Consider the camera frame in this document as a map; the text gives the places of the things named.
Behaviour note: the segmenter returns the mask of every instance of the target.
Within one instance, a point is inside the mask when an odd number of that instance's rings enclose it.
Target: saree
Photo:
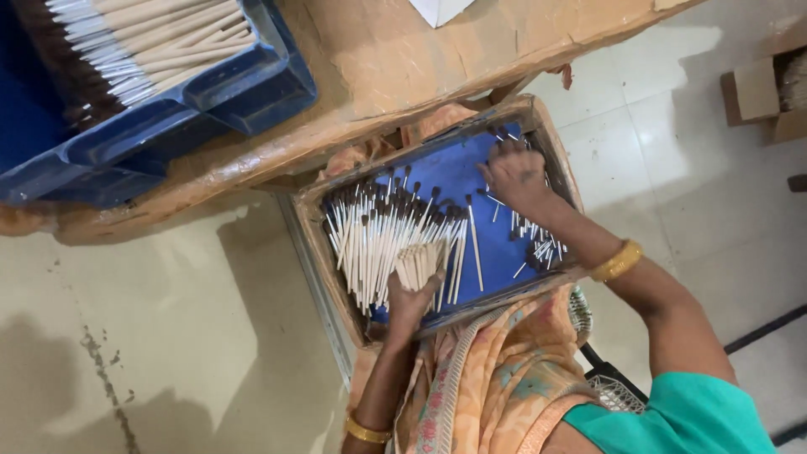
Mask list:
[[[574,353],[573,284],[439,330],[420,342],[395,419],[396,452],[538,454],[563,415],[598,401]],[[348,411],[378,350],[359,351]]]

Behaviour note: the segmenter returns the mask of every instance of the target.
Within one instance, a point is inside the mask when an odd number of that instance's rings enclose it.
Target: cardboard sheet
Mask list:
[[[176,159],[167,181],[130,207],[63,213],[57,236],[67,243],[125,238],[223,191],[413,123],[451,100],[626,40],[701,1],[659,12],[654,0],[476,0],[432,29],[408,0],[280,0],[319,88],[317,103],[258,137],[232,133]]]

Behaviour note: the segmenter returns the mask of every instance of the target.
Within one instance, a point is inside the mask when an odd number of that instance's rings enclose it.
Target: blue plastic crate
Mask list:
[[[8,0],[0,13],[14,22]],[[71,200],[111,208],[165,179],[171,159],[235,129],[256,135],[300,113],[316,100],[311,73],[277,7],[270,0],[239,0],[257,42],[194,78],[59,143],[67,125],[44,68],[30,43],[19,69],[19,25],[0,33],[0,87],[22,86],[0,105],[0,200],[13,206],[32,200]],[[45,93],[48,99],[35,99]],[[26,108],[13,108],[13,104]]]

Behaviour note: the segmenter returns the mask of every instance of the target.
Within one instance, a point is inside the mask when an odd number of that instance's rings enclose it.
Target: small cardboard box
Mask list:
[[[337,270],[336,259],[321,225],[324,213],[321,208],[323,197],[335,188],[355,183],[368,175],[384,172],[386,168],[398,166],[407,159],[426,156],[440,149],[441,144],[456,140],[457,137],[469,137],[485,133],[490,126],[500,126],[517,122],[526,139],[535,149],[542,149],[546,158],[546,171],[552,188],[572,207],[583,211],[583,204],[572,177],[566,151],[556,133],[549,113],[543,103],[532,95],[522,95],[512,102],[498,104],[487,111],[455,124],[451,128],[439,132],[378,161],[371,162],[361,168],[340,174],[331,179],[315,183],[304,188],[295,196],[295,211],[303,228],[303,236],[311,247],[316,265],[328,296],[345,324],[351,340],[356,347],[367,347],[373,342],[368,337],[370,324],[353,302],[353,298],[345,290],[345,281]],[[526,282],[517,288],[509,288],[506,292],[491,295],[485,301],[466,305],[462,310],[441,321],[446,326],[461,320],[476,317],[489,310],[503,305],[510,305],[525,297],[537,296],[562,284],[575,282],[587,272],[575,260],[572,254],[561,262],[552,272],[535,281]],[[419,336],[433,332],[438,326],[427,326],[419,332]]]
[[[720,85],[728,125],[761,123],[770,144],[807,137],[807,111],[783,111],[778,90],[783,62],[804,50],[790,49],[723,74]]]

